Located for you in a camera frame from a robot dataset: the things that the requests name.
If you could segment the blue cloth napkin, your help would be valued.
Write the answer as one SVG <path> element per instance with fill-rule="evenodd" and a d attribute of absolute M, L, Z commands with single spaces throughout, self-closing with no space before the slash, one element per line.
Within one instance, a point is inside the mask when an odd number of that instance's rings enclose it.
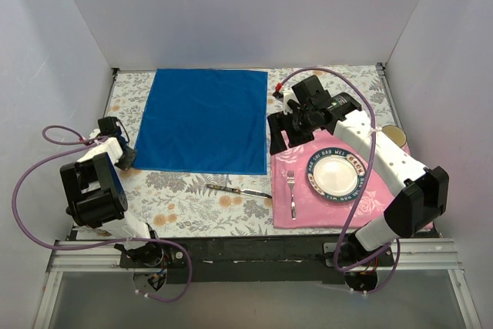
<path fill-rule="evenodd" d="M 135 168 L 191 173 L 267 172 L 266 72 L 156 71 L 136 139 Z"/>

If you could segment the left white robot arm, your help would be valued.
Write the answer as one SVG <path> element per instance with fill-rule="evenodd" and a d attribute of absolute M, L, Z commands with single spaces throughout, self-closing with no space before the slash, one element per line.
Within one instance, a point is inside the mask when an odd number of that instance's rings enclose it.
<path fill-rule="evenodd" d="M 90 139 L 95 146 L 74 163 L 61 167 L 60 175 L 68 207 L 66 213 L 80 227 L 88 227 L 113 239 L 115 248 L 132 262 L 147 267 L 164 264 L 163 247 L 152 241 L 156 233 L 130 211 L 117 171 L 129 170 L 136 150 L 115 116 L 98 120 Z"/>

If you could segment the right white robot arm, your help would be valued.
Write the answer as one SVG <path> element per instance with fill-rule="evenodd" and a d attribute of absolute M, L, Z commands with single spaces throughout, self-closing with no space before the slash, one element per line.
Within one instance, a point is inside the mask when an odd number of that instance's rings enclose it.
<path fill-rule="evenodd" d="M 445 212 L 449 176 L 437 166 L 429 169 L 411 158 L 383 133 L 349 94 L 332 96 L 311 76 L 283 98 L 282 112 L 270 114 L 270 154 L 278 155 L 315 139 L 325 130 L 350 149 L 327 147 L 314 152 L 305 166 L 310 188 L 326 200 L 359 201 L 371 172 L 386 183 L 394 198 L 382 216 L 342 234 L 337 253 L 355 264 L 370 263 L 394 240 L 414 236 Z"/>

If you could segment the patterned handle table knife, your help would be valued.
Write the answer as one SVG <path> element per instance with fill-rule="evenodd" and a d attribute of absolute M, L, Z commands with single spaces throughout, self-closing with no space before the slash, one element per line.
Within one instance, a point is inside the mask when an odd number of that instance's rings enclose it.
<path fill-rule="evenodd" d="M 263 199 L 271 199 L 272 196 L 267 193 L 263 193 L 257 190 L 242 190 L 238 188 L 232 188 L 228 186 L 221 186 L 221 185 L 216 185 L 216 184 L 206 184 L 206 188 L 210 190 L 217 190 L 217 191 L 222 191 L 222 192 L 228 192 L 228 193 L 235 193 L 235 194 L 240 194 L 240 195 L 246 195 L 246 196 L 254 196 L 258 198 L 263 198 Z"/>

